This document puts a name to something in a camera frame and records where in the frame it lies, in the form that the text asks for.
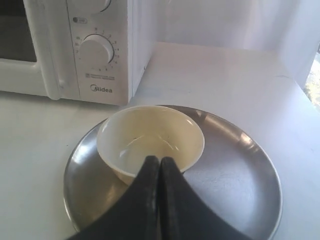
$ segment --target ceramic bowl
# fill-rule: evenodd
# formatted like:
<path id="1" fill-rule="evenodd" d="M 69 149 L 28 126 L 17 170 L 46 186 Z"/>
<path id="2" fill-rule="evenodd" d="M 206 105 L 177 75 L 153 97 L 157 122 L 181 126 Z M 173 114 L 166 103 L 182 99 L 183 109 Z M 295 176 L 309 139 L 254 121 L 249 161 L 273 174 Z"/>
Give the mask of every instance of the ceramic bowl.
<path id="1" fill-rule="evenodd" d="M 184 113 L 164 106 L 136 106 L 108 118 L 97 134 L 103 161 L 131 184 L 146 156 L 172 157 L 183 173 L 200 158 L 205 138 Z"/>

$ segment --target microwave control panel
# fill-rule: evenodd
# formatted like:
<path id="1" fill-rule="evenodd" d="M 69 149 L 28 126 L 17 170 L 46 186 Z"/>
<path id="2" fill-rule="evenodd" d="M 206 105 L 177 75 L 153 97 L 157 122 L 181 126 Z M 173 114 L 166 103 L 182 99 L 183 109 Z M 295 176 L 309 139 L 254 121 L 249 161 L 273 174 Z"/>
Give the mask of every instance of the microwave control panel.
<path id="1" fill-rule="evenodd" d="M 83 101 L 121 105 L 128 98 L 127 4 L 126 0 L 67 0 Z"/>

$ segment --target midea logo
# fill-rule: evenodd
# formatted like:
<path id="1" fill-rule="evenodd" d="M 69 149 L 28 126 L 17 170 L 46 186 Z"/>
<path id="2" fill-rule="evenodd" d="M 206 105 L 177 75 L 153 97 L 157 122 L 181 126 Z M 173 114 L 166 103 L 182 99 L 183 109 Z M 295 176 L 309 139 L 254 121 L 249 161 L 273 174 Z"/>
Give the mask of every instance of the midea logo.
<path id="1" fill-rule="evenodd" d="M 92 84 L 90 86 L 91 88 L 91 91 L 92 92 L 103 92 L 103 93 L 111 93 L 112 94 L 112 89 L 108 89 L 108 88 L 105 88 L 105 87 L 99 87 L 95 84 Z"/>

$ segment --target microwave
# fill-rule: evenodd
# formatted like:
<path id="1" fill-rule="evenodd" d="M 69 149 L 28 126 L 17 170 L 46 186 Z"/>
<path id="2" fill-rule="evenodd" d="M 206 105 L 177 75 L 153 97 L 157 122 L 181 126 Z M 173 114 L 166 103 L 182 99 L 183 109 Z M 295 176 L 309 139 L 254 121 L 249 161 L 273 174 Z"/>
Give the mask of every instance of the microwave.
<path id="1" fill-rule="evenodd" d="M 157 0 L 2 0 L 0 91 L 125 105 L 157 40 Z"/>

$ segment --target microwave door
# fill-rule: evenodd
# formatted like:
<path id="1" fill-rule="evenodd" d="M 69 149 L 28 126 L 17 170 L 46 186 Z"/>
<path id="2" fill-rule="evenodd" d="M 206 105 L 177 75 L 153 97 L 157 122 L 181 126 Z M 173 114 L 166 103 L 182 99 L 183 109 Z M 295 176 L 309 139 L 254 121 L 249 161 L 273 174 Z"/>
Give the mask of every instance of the microwave door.
<path id="1" fill-rule="evenodd" d="M 60 98 L 42 1 L 0 2 L 0 90 Z"/>

